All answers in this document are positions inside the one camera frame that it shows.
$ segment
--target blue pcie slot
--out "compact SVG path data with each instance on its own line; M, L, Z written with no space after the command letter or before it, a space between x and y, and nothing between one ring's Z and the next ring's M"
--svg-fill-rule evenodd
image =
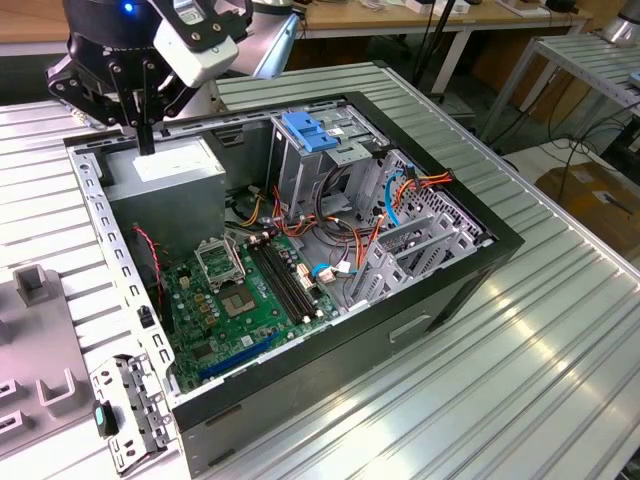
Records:
M250 358L255 357L260 353L266 352L267 350L269 350L271 343L274 340L276 340L279 336L280 336L280 332L276 332L273 335L270 335L269 337L265 338L261 342L256 343L255 345L252 345L246 350L243 350L240 353L236 353L235 355L227 358L226 360L223 360L219 363L216 363L215 365L211 365L210 367L207 367L204 370L201 370L200 372L198 372L198 375L200 376L200 380L215 377L216 375L218 375L221 372L224 372L225 370L229 370L230 368L235 367L236 365L246 360L249 360Z

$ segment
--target metal shelf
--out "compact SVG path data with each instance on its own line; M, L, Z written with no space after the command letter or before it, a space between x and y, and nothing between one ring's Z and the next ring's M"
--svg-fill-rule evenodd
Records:
M623 108L640 105L640 89L628 80L629 74L640 71L640 46L619 48L593 34L539 37L531 40L491 107L480 133L483 141L487 141L502 110L536 55L541 55L551 63L541 77L543 81L532 88L523 109L540 94L556 67L589 84ZM630 108L629 111L638 115L640 106Z

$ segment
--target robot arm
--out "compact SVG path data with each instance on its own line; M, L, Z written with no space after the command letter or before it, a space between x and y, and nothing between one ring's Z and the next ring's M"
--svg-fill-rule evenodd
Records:
M233 67L237 44L260 37L250 29L255 17L259 25L265 20L260 17L269 17L267 23L283 27L268 39L284 59L274 75L281 73L295 36L290 3L257 15L252 0L175 3L64 0L69 53L46 72L54 95L105 125L119 124L125 134L135 134L142 155L154 153L153 132L163 128L165 117L177 116L200 86ZM264 44L249 39L246 50L266 50L267 56L276 50L269 41L267 48Z
M640 0L627 0L618 16L600 32L600 36L619 47L633 47L640 33Z

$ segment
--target workbench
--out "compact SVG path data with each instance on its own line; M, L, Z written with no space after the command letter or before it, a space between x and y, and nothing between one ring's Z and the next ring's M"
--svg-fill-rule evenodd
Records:
M640 115L640 88L629 81L631 73L640 71L640 45L620 48L591 33L539 37L529 42L491 107L480 133L482 140L488 139L502 110L537 55L549 60L549 64L525 99L521 107L523 110L538 98L555 71L561 69L582 80L599 93L598 100L584 115L584 121L576 132L578 138L597 120L598 111L607 99L616 102L622 108L629 109L635 115Z
M438 22L434 15L432 29ZM460 60L471 33L478 30L569 27L569 34L582 31L591 14L555 13L551 16L521 17L495 0L471 6L464 15L452 15L444 29L456 32L444 64L432 88L443 93ZM357 37L390 34L424 33L429 15L415 13L404 6L388 6L381 11L363 7L357 0L344 4L317 2L307 9L305 27L298 38ZM0 56L41 55L66 52L68 29L64 21L2 12L0 16Z
M526 241L459 314L203 478L612 478L640 445L640 275L388 68L220 82L233 110L359 90ZM138 352L62 139L58 103L0 108L0 280L57 270L89 370ZM116 478L92 418L3 478ZM175 451L131 478L186 479Z

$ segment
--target expansion slot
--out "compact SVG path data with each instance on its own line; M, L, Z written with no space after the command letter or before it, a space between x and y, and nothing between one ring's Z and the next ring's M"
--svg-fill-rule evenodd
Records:
M229 370L230 368L233 368L236 365L246 360L249 360L252 357L255 357L256 355L259 355L260 353L266 352L271 347L271 343L274 340L276 340L279 335L280 335L280 332L276 332L273 335L270 335L269 337L265 338L261 342L256 343L255 345L252 345L246 350L243 350L240 353L236 353L235 355L227 358L226 360L223 360L219 363L216 363L215 365L211 365L210 367L207 367L204 370L201 370L200 372L198 372L198 375L200 376L200 380L205 380L207 378L215 377L216 375L224 372L225 370Z
M293 323L307 323L315 317L311 301L271 245L250 245L249 253Z

